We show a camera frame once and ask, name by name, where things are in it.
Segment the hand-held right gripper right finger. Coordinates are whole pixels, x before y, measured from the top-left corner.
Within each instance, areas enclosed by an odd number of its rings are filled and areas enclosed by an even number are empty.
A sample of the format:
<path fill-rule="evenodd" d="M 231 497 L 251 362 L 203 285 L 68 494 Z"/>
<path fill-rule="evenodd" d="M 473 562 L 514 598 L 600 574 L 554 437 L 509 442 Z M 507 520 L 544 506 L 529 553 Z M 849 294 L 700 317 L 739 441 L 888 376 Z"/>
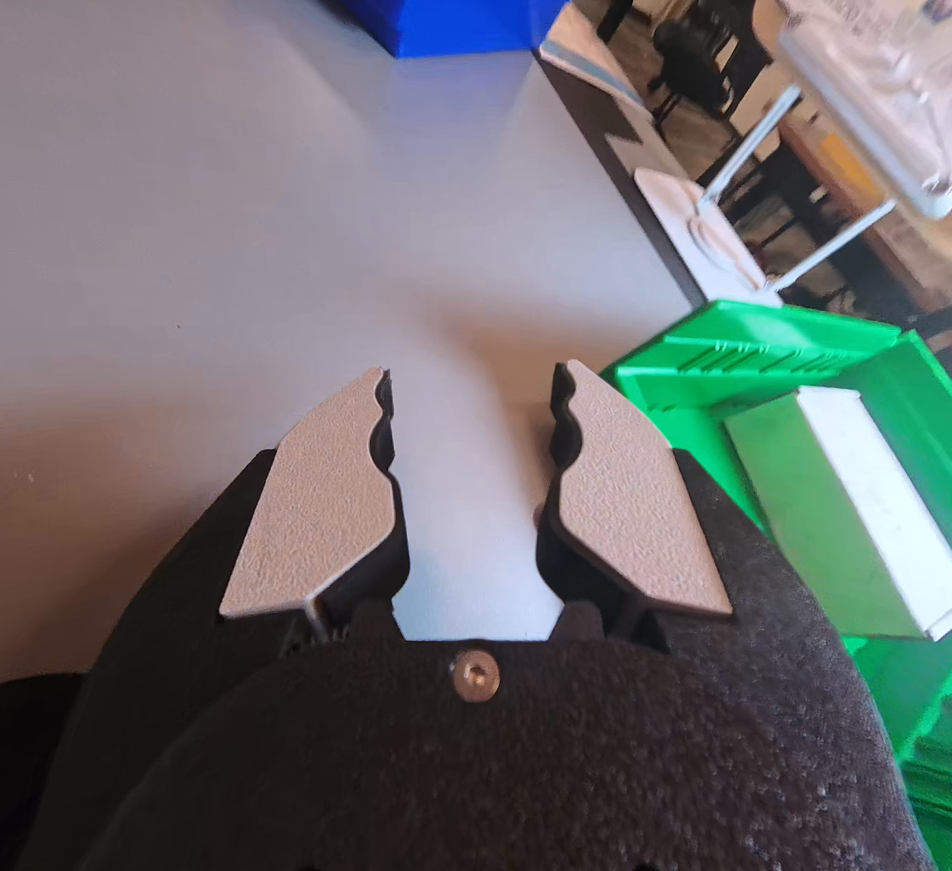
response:
<path fill-rule="evenodd" d="M 641 409 L 575 359 L 553 372 L 552 479 L 537 568 L 564 602 L 604 619 L 659 609 L 727 618 L 733 607 L 675 450 Z"/>

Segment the white desktop stand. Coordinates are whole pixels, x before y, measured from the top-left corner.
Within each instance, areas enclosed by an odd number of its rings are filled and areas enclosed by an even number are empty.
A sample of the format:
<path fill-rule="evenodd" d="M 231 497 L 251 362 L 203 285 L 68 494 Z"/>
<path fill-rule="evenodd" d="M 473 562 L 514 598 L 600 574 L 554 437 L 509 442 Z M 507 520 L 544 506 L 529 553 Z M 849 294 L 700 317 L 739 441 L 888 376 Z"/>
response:
<path fill-rule="evenodd" d="M 797 77 L 707 187 L 639 168 L 635 183 L 709 302 L 782 306 L 810 270 L 904 203 L 933 220 L 950 214 L 950 48 L 937 41 L 860 40 L 831 19 L 795 15 L 779 30 L 780 62 Z M 802 92 L 862 152 L 886 197 L 788 272 L 767 277 L 719 207 L 720 196 Z"/>

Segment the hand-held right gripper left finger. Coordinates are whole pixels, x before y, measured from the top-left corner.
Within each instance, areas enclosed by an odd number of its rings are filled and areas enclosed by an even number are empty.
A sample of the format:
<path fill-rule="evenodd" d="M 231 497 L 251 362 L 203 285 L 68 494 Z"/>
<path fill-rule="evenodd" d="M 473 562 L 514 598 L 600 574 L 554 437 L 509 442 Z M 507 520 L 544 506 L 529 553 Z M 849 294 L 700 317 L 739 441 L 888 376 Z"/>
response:
<path fill-rule="evenodd" d="M 219 604 L 227 620 L 302 612 L 319 639 L 365 602 L 391 603 L 411 556 L 390 373 L 379 366 L 281 438 Z"/>

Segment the wooden desk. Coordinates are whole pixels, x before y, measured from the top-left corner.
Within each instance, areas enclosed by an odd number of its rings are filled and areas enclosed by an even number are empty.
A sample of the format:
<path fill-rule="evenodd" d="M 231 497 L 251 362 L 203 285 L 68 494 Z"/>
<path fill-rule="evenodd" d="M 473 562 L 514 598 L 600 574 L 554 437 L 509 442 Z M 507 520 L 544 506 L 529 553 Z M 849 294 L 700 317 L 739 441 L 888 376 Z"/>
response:
<path fill-rule="evenodd" d="M 781 119 L 779 141 L 829 194 L 847 219 L 863 217 L 897 191 L 840 132 L 796 114 Z M 926 314 L 951 304 L 950 236 L 898 203 L 863 238 L 889 273 Z"/>

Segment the green plastic bin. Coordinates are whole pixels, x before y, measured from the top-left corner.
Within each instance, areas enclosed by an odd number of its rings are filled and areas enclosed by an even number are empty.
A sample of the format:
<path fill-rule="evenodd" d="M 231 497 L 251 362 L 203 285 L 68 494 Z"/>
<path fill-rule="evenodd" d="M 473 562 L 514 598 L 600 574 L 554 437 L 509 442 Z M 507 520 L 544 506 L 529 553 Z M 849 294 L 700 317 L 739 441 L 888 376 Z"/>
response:
<path fill-rule="evenodd" d="M 797 306 L 713 302 L 601 377 L 775 543 L 726 419 L 802 387 L 857 390 L 950 540 L 950 376 L 914 331 Z M 950 633 L 839 636 L 885 723 L 934 863 L 950 869 Z"/>

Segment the white cardboard box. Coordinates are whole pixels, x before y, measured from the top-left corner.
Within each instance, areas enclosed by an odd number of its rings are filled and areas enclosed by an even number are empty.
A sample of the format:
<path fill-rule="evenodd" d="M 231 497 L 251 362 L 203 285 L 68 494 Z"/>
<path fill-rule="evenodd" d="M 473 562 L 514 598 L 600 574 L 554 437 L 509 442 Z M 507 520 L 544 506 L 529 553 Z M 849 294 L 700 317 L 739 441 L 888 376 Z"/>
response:
<path fill-rule="evenodd" d="M 725 426 L 776 543 L 839 633 L 950 633 L 950 540 L 859 391 L 802 387 Z"/>

